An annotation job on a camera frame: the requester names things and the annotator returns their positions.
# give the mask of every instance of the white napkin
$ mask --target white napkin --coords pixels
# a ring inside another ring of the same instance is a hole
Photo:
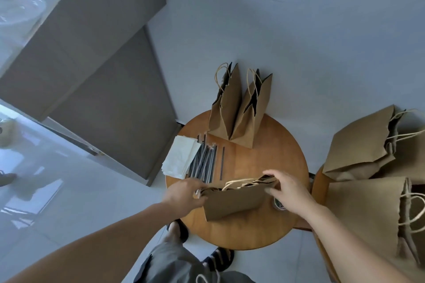
[[[201,144],[196,139],[176,136],[167,157],[162,163],[162,172],[174,178],[184,179],[190,163],[200,147]]]

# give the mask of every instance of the person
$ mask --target person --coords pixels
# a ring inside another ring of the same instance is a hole
[[[410,282],[345,228],[329,209],[317,204],[295,177],[278,170],[265,170],[264,174],[274,175],[280,181],[281,190],[269,188],[267,192],[287,210],[308,221],[343,283]],[[175,220],[203,206],[206,197],[195,199],[193,194],[204,186],[194,178],[173,184],[162,202],[56,250],[8,283],[119,283],[149,240],[167,224],[170,224],[167,236],[146,259],[135,282],[252,282],[239,272],[220,273],[233,258],[231,251],[216,251],[215,256],[202,264],[183,247],[182,239],[186,239],[187,229],[181,221]]]

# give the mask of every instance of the round wooden table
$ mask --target round wooden table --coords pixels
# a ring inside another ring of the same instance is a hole
[[[203,139],[208,131],[210,111],[190,120],[178,133]],[[207,134],[207,144],[215,143],[217,157],[213,182],[220,179],[223,146],[223,180],[260,177],[263,170],[284,170],[307,187],[309,172],[305,157],[294,137],[275,119],[264,115],[252,149]],[[166,176],[167,187],[180,179]],[[213,245],[235,250],[257,249],[284,237],[295,225],[298,216],[289,211],[278,211],[268,196],[258,209],[238,212],[218,221],[205,220],[203,208],[193,210],[182,218],[189,230]]]

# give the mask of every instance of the gray shorts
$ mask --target gray shorts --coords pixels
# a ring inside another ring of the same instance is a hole
[[[194,283],[204,275],[208,283],[218,281],[217,273],[210,272],[182,244],[166,242],[153,249],[141,265],[135,283]],[[220,273],[220,283],[254,283],[247,275],[230,271]]]

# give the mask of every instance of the slipper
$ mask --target slipper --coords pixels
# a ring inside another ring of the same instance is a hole
[[[184,243],[189,238],[189,230],[181,219],[176,219],[175,221],[178,223],[178,227],[180,228],[180,240],[182,243]]]
[[[211,272],[223,272],[227,270],[235,258],[235,251],[218,247],[210,256],[202,261],[202,265],[208,267]]]

